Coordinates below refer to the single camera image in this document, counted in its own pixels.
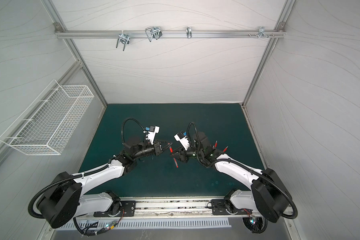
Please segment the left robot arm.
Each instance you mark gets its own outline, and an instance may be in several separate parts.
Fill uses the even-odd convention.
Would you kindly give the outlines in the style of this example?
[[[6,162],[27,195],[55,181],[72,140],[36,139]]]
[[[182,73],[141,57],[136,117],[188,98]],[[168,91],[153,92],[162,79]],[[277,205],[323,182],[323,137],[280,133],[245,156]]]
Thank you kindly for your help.
[[[119,211],[119,197],[112,191],[90,195],[88,192],[110,180],[130,173],[141,158],[159,156],[172,146],[171,142],[141,141],[131,137],[123,144],[123,149],[99,167],[76,174],[62,172],[46,187],[38,191],[30,200],[28,213],[36,219],[45,219],[53,229],[70,220],[95,212]]]

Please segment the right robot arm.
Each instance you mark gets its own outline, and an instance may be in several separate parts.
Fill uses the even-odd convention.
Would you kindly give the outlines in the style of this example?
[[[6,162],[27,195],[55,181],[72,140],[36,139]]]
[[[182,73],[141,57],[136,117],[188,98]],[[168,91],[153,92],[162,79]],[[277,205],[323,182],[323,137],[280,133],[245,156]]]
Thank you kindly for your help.
[[[174,138],[181,144],[179,148],[171,150],[175,160],[187,163],[196,159],[205,168],[223,173],[251,190],[250,194],[239,189],[231,190],[225,196],[224,206],[229,214],[242,210],[250,215],[252,211],[257,211],[272,223],[281,217],[298,217],[298,209],[291,194],[271,168],[261,170],[234,160],[225,150],[219,150],[216,144],[212,145],[203,132],[195,134],[193,139],[186,132],[179,132]]]

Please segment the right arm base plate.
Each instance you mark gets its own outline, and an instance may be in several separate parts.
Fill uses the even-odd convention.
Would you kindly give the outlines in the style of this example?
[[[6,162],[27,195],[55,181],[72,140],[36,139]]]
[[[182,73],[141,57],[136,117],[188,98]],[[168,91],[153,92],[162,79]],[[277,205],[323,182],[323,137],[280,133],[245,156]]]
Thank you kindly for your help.
[[[212,199],[207,203],[207,209],[211,210],[213,216],[251,216],[254,208],[237,209],[233,204],[229,204],[223,199]]]

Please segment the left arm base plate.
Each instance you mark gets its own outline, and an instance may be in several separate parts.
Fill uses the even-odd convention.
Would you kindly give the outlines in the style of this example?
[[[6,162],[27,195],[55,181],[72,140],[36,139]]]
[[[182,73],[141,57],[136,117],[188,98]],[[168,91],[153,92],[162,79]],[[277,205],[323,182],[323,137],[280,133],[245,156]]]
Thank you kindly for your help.
[[[136,201],[120,201],[117,204],[113,204],[105,212],[95,212],[94,217],[133,217],[136,210]]]

